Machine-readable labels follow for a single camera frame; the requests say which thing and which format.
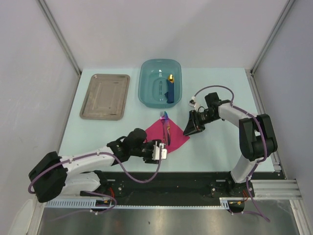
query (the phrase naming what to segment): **yellow object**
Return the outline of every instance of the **yellow object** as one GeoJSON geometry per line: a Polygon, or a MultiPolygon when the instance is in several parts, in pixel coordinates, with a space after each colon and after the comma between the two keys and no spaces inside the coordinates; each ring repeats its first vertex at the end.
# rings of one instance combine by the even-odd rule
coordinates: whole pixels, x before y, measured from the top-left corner
{"type": "Polygon", "coordinates": [[[174,76],[172,74],[170,74],[168,76],[168,80],[171,82],[171,83],[174,83],[174,76]]]}

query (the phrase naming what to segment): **metal floor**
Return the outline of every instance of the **metal floor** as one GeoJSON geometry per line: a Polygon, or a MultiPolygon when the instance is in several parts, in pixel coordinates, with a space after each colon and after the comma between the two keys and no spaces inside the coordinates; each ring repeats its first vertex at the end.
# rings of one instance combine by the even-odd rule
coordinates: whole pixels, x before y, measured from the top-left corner
{"type": "MultiPolygon", "coordinates": [[[[73,209],[46,208],[39,235],[298,235],[288,200],[258,201],[271,220],[225,210],[115,209],[102,215],[82,212],[50,221],[73,209]]],[[[246,211],[255,211],[248,201],[246,211]]]]}

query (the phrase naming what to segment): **fork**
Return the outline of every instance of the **fork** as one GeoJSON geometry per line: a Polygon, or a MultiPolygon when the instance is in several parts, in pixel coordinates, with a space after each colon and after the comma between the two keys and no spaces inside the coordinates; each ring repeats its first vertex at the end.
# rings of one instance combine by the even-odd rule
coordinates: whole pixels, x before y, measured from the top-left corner
{"type": "Polygon", "coordinates": [[[167,145],[170,146],[171,144],[171,135],[170,135],[170,119],[168,118],[167,112],[165,111],[165,124],[166,124],[166,137],[167,137],[167,145]]]}
{"type": "Polygon", "coordinates": [[[162,122],[162,128],[163,128],[163,142],[164,142],[165,144],[167,144],[166,135],[165,135],[166,116],[165,116],[165,112],[164,112],[164,111],[161,111],[160,120],[161,120],[161,122],[162,122]]]}

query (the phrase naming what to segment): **white wall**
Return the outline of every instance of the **white wall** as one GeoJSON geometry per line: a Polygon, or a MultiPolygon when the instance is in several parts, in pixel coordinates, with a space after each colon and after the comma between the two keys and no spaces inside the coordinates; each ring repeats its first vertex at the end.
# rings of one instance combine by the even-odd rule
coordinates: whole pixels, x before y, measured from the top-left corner
{"type": "Polygon", "coordinates": [[[26,199],[28,173],[58,148],[78,78],[34,0],[0,2],[0,234],[26,199]]]}
{"type": "Polygon", "coordinates": [[[313,1],[299,0],[256,72],[289,178],[313,218],[313,1]]]}
{"type": "Polygon", "coordinates": [[[80,66],[251,68],[287,0],[47,0],[80,66]]]}

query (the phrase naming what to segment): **metal frame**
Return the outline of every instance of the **metal frame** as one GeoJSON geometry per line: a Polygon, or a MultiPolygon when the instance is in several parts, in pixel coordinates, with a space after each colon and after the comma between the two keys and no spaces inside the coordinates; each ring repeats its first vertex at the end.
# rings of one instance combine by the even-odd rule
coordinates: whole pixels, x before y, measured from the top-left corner
{"type": "Polygon", "coordinates": [[[290,204],[300,234],[311,235],[313,229],[310,221],[308,221],[309,216],[307,215],[303,200],[290,200],[290,204]]]}
{"type": "MultiPolygon", "coordinates": [[[[296,180],[251,180],[256,200],[302,200],[296,180]]],[[[223,197],[223,200],[242,198],[223,197]]]]}
{"type": "Polygon", "coordinates": [[[37,198],[34,198],[36,203],[33,216],[30,221],[27,235],[37,235],[40,226],[41,218],[44,213],[45,203],[38,202],[37,198]]]}
{"type": "Polygon", "coordinates": [[[260,54],[258,55],[255,63],[253,64],[253,66],[251,68],[252,75],[254,75],[256,70],[258,69],[261,61],[263,60],[263,58],[264,58],[266,52],[268,51],[270,45],[274,41],[279,29],[284,24],[285,19],[286,19],[287,15],[289,14],[290,10],[292,9],[292,6],[294,5],[295,2],[296,2],[296,0],[288,0],[287,3],[285,4],[285,7],[282,10],[280,16],[278,17],[278,20],[276,21],[274,28],[270,32],[269,37],[267,38],[260,54]]]}
{"type": "Polygon", "coordinates": [[[60,31],[47,3],[45,0],[36,0],[36,2],[38,3],[40,9],[43,12],[43,15],[45,16],[46,20],[48,21],[51,30],[53,31],[55,37],[57,38],[60,46],[62,47],[65,55],[67,56],[67,58],[69,59],[73,69],[75,70],[75,72],[77,73],[78,77],[80,77],[80,75],[82,74],[82,72],[80,71],[78,64],[71,52],[71,50],[69,49],[69,46],[62,34],[62,32],[60,31]]]}

